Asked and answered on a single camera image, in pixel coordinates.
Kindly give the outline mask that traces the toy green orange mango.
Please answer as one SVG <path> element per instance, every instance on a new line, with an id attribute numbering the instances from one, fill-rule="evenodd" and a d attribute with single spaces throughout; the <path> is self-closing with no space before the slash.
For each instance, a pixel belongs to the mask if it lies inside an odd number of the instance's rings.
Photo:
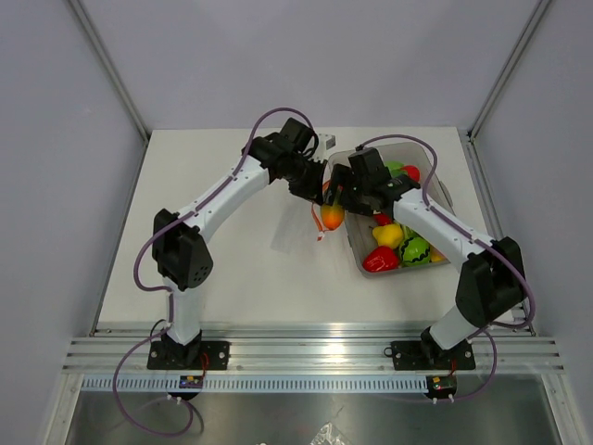
<path id="1" fill-rule="evenodd" d="M 321 205 L 321 220 L 325 231 L 336 230 L 342 224 L 344 219 L 345 210 L 337 202 Z"/>

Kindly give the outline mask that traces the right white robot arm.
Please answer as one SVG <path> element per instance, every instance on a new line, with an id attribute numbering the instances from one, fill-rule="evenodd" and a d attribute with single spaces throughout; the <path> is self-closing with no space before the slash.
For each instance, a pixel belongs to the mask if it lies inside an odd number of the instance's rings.
<path id="1" fill-rule="evenodd" d="M 409 227 L 456 268 L 452 308 L 423 330 L 415 345 L 428 367 L 443 369 L 459 359 L 468 341 L 530 295 L 516 241 L 474 230 L 427 193 L 427 184 L 405 173 L 392 175 L 375 147 L 358 147 L 330 159 L 325 192 L 350 214 L 382 212 Z"/>

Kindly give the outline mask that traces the clear zip top bag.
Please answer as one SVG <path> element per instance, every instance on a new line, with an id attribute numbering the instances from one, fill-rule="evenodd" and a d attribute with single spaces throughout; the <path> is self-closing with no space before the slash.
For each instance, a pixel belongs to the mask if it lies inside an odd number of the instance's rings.
<path id="1" fill-rule="evenodd" d="M 334 230 L 326 226 L 319 205 L 286 195 L 274 225 L 270 248 L 284 255 L 310 255 Z"/>

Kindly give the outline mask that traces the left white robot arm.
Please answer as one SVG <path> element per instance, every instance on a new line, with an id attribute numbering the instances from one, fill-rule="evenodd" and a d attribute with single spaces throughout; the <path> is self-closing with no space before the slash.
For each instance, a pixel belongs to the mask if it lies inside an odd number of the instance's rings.
<path id="1" fill-rule="evenodd" d="M 285 180 L 291 195 L 320 204 L 325 164 L 314 159 L 319 137 L 306 123 L 288 119 L 280 131 L 251 136 L 230 172 L 196 203 L 154 219 L 152 257 L 170 289 L 169 328 L 154 355 L 181 369 L 200 359 L 202 328 L 197 290 L 212 272 L 208 244 L 223 223 L 248 199 L 276 180 Z"/>

